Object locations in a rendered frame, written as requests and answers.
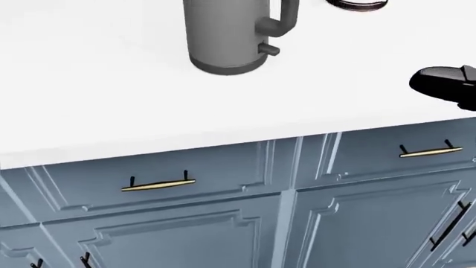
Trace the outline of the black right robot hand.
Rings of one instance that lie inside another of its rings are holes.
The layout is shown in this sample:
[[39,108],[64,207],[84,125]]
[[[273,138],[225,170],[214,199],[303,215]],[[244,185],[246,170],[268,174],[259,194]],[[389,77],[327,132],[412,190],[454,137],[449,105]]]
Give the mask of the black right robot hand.
[[476,112],[476,68],[432,66],[412,75],[409,86],[419,93],[455,102],[460,109]]

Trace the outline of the grey electric kettle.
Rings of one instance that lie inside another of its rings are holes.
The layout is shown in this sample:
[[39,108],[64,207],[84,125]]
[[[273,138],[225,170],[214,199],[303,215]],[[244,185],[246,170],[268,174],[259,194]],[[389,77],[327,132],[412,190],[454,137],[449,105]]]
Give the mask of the grey electric kettle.
[[191,63],[207,73],[238,75],[278,55],[268,39],[295,27],[300,0],[280,2],[280,18],[273,19],[271,0],[183,0]]

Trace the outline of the blue panelled drawer front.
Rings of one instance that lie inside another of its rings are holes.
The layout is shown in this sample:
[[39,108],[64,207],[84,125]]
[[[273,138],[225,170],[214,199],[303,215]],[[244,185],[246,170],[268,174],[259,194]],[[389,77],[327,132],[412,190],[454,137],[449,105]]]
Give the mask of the blue panelled drawer front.
[[[298,140],[285,138],[166,153],[107,158],[0,171],[0,182],[33,220],[109,214],[188,202],[283,191],[290,186]],[[181,180],[192,185],[121,191]]]
[[[408,152],[445,148],[456,153],[399,158]],[[297,189],[476,167],[476,118],[309,135],[302,138]]]

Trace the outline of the blue panelled cabinet door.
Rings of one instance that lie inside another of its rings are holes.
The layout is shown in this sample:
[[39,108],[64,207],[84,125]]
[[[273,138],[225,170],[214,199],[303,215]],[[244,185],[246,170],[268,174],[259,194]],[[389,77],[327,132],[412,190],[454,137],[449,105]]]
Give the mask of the blue panelled cabinet door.
[[0,268],[31,268],[39,258],[42,268],[76,268],[39,223],[0,227]]
[[45,223],[78,268],[271,268],[282,194]]
[[283,268],[421,268],[473,193],[437,175],[300,190]]
[[476,198],[451,234],[435,249],[421,268],[476,268],[476,237],[462,247],[461,234],[476,223]]

